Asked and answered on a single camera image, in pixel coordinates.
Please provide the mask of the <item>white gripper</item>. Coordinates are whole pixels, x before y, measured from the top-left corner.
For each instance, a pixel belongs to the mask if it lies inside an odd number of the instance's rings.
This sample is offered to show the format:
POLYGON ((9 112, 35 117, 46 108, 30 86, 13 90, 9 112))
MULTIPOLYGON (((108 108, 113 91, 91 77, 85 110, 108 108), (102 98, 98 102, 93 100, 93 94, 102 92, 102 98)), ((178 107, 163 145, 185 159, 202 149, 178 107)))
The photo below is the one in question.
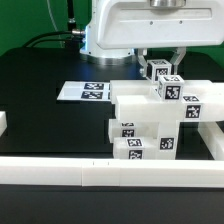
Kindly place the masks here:
POLYGON ((96 43, 103 49, 141 48, 140 74, 147 76, 147 50, 177 47, 170 59, 172 75, 191 46, 224 42, 224 0, 183 0, 179 7, 163 0, 100 0, 96 9, 96 43))

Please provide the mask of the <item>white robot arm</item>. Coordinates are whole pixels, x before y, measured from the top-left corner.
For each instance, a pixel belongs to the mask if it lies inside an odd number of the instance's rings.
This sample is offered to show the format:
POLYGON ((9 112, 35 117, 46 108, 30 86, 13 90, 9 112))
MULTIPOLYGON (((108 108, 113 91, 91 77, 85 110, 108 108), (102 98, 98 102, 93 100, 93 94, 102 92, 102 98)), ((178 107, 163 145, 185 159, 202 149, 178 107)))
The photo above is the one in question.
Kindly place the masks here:
POLYGON ((92 0, 81 55, 99 64, 121 64, 149 48, 173 48, 177 66, 193 46, 224 43, 224 0, 92 0))

